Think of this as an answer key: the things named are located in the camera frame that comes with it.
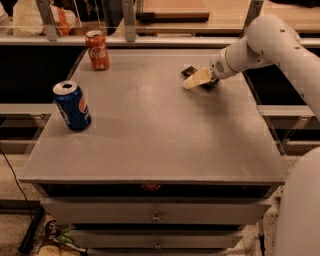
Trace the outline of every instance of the can lid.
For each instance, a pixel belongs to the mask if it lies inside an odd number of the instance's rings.
[[[66,80],[60,83],[57,83],[53,87],[53,92],[56,95],[68,95],[70,93],[73,93],[77,89],[78,85],[76,82],[71,80]]]
[[[87,37],[97,37],[97,36],[101,36],[101,35],[102,35],[102,31],[100,31],[100,30],[91,30],[86,33]]]

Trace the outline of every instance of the soda can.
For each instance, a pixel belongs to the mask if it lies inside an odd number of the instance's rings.
[[[107,43],[100,30],[92,30],[86,34],[86,44],[92,67],[95,70],[105,70],[110,66]]]
[[[91,116],[81,88],[66,80],[53,87],[54,100],[71,130],[83,130],[91,123]]]

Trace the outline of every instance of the wire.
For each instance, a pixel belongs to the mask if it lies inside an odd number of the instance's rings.
[[[20,187],[19,182],[18,182],[18,180],[17,180],[16,173],[14,172],[14,170],[13,170],[13,168],[12,168],[12,166],[11,166],[11,164],[10,164],[10,162],[9,162],[8,158],[7,158],[7,156],[6,156],[6,155],[5,155],[5,153],[2,151],[2,149],[1,149],[1,148],[0,148],[0,152],[2,153],[3,157],[4,157],[4,158],[5,158],[5,160],[7,161],[8,165],[9,165],[9,167],[10,167],[10,169],[11,169],[12,173],[13,173],[14,180],[15,180],[15,182],[16,182],[16,184],[17,184],[17,186],[18,186],[19,190],[21,191],[21,193],[22,193],[22,194],[23,194],[23,196],[24,196],[24,199],[25,199],[25,202],[26,202],[26,204],[27,204],[28,211],[29,211],[29,214],[30,214],[30,218],[31,218],[31,221],[32,221],[33,216],[32,216],[32,213],[31,213],[31,208],[30,208],[30,205],[29,205],[29,201],[28,201],[28,199],[27,199],[27,196],[26,196],[26,194],[23,192],[22,188]]]

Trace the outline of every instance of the cable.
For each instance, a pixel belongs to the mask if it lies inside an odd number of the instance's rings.
[[[12,168],[12,166],[11,166],[11,164],[10,164],[10,162],[9,162],[8,158],[7,158],[7,156],[6,156],[6,155],[5,155],[5,153],[2,151],[2,149],[1,149],[1,148],[0,148],[0,152],[2,153],[3,157],[4,157],[4,158],[5,158],[5,160],[7,161],[8,165],[9,165],[9,167],[10,167],[10,169],[11,169],[12,173],[13,173],[14,180],[15,180],[15,182],[16,182],[16,184],[17,184],[17,186],[18,186],[19,190],[21,191],[21,193],[22,193],[22,194],[23,194],[23,196],[24,196],[25,202],[26,202],[27,207],[28,207],[28,210],[29,210],[30,218],[31,218],[31,221],[32,221],[33,216],[32,216],[32,212],[31,212],[31,208],[30,208],[30,205],[29,205],[29,201],[28,201],[28,199],[27,199],[27,196],[26,196],[26,194],[23,192],[22,188],[20,187],[19,182],[18,182],[18,180],[17,180],[16,173],[14,172],[14,170],[13,170],[13,168]]]
[[[260,241],[261,254],[262,256],[265,256],[266,247],[264,244],[263,217],[259,220],[259,241]]]

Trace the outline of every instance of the red label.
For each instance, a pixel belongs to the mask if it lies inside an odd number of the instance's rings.
[[[84,99],[83,96],[81,97],[81,100],[80,100],[80,102],[79,102],[79,110],[80,110],[82,113],[87,112],[87,104],[86,104],[86,100]]]

